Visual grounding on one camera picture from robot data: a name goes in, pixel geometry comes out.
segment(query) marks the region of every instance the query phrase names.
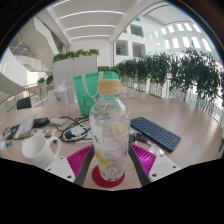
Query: red coaster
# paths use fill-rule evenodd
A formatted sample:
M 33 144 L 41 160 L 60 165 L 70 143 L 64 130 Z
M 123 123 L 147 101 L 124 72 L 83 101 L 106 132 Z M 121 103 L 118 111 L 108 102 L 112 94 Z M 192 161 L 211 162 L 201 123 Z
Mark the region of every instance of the red coaster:
M 93 169 L 93 172 L 92 172 L 92 178 L 93 178 L 94 182 L 97 185 L 99 185 L 100 187 L 105 187 L 105 188 L 116 187 L 124 180 L 124 176 L 125 176 L 125 173 L 119 180 L 111 182 L 111 181 L 106 181 L 101 177 L 100 170 L 99 170 L 98 166 L 95 166 L 95 168 Z

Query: white mug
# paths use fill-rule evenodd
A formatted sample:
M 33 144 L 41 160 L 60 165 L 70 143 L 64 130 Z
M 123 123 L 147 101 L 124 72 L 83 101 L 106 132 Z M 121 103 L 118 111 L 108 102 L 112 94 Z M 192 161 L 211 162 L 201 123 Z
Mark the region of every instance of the white mug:
M 50 148 L 53 140 L 57 140 L 55 154 L 53 154 Z M 58 158 L 60 150 L 61 142 L 57 137 L 51 137 L 49 140 L 46 140 L 42 136 L 33 136 L 23 144 L 22 153 L 32 165 L 45 169 Z

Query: bottle cap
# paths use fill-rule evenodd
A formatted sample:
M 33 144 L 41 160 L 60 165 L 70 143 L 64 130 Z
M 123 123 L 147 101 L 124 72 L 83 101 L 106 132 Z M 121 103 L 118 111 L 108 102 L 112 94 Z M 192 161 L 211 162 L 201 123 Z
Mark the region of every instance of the bottle cap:
M 120 79 L 98 80 L 98 91 L 100 95 L 115 95 L 121 92 Z
M 54 88 L 54 92 L 55 92 L 55 93 L 61 93 L 61 92 L 67 92 L 67 91 L 68 91 L 68 88 L 67 88 L 66 85 L 65 85 L 65 79 L 64 79 L 62 85 L 57 85 L 57 86 Z

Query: pink object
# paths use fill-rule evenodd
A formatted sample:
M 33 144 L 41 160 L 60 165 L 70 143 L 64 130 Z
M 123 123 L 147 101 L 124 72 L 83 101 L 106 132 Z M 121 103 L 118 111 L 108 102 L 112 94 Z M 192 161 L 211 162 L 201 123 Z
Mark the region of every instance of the pink object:
M 89 152 L 92 146 L 93 145 L 89 145 L 85 148 L 82 148 L 79 151 L 67 157 L 68 163 L 76 177 L 82 167 L 82 164 L 86 158 L 87 153 Z
M 152 168 L 153 163 L 155 162 L 156 155 L 149 152 L 146 149 L 143 149 L 137 145 L 130 144 L 130 146 L 134 149 L 143 170 L 145 171 L 146 175 L 149 175 L 149 172 Z

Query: ceiling light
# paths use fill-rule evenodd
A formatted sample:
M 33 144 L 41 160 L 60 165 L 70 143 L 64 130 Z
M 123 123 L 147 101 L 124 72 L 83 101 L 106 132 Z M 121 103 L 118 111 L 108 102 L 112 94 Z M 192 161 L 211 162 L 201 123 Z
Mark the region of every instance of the ceiling light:
M 64 2 L 69 2 L 69 0 L 65 0 L 65 1 L 62 1 L 62 2 L 60 2 L 60 3 L 58 3 L 58 4 L 55 4 L 55 5 L 53 5 L 53 7 L 55 7 L 55 6 L 57 6 L 57 5 L 60 5 L 60 4 L 64 3 Z
M 173 33 L 174 32 L 174 29 L 173 29 L 173 26 L 172 25 L 168 26 L 168 29 L 169 29 L 170 33 Z
M 177 28 L 178 28 L 179 31 L 184 31 L 184 28 L 182 27 L 181 24 L 177 24 Z
M 179 48 L 179 44 L 178 44 L 177 38 L 173 38 L 172 41 L 173 41 L 173 47 L 174 48 Z
M 163 32 L 163 35 L 165 35 L 166 34 L 166 29 L 162 28 L 162 32 Z
M 78 28 L 84 28 L 84 27 L 92 27 L 92 26 L 110 26 L 110 27 L 115 27 L 114 25 L 87 25 L 87 26 L 76 26 L 76 27 L 71 27 L 65 30 L 72 30 L 72 29 L 78 29 Z
M 168 40 L 165 40 L 165 44 L 166 44 L 166 48 L 167 49 L 170 49 L 170 44 L 169 44 L 169 41 Z
M 191 29 L 191 27 L 190 27 L 189 24 L 185 23 L 184 25 L 186 26 L 186 28 L 187 28 L 188 31 L 192 31 L 192 29 Z
M 83 38 L 83 37 L 109 37 L 110 35 L 89 35 L 89 36 L 80 36 L 80 37 L 72 37 L 71 39 Z
M 201 33 L 200 29 L 195 25 L 193 24 L 194 28 L 196 29 L 197 32 Z
M 211 52 L 211 48 L 209 47 L 207 40 L 202 39 L 202 41 L 203 41 L 203 43 L 205 45 L 206 50 Z
M 85 12 L 77 12 L 77 13 L 69 14 L 69 15 L 66 15 L 66 16 L 61 16 L 59 19 L 62 19 L 62 18 L 68 17 L 68 16 L 74 16 L 74 15 L 79 15 L 79 14 L 83 14 L 83 13 L 92 13 L 92 12 L 104 12 L 104 13 L 108 12 L 108 13 L 124 14 L 123 12 L 116 12 L 116 11 L 103 11 L 103 10 L 85 11 Z
M 184 42 L 184 46 L 185 47 L 190 47 L 190 42 L 189 42 L 188 38 L 187 37 L 182 37 L 182 39 L 183 39 L 183 42 Z
M 199 42 L 198 42 L 197 37 L 191 37 L 191 39 L 193 40 L 194 46 L 195 46 L 196 48 L 201 48 L 201 46 L 200 46 L 200 44 L 199 44 Z

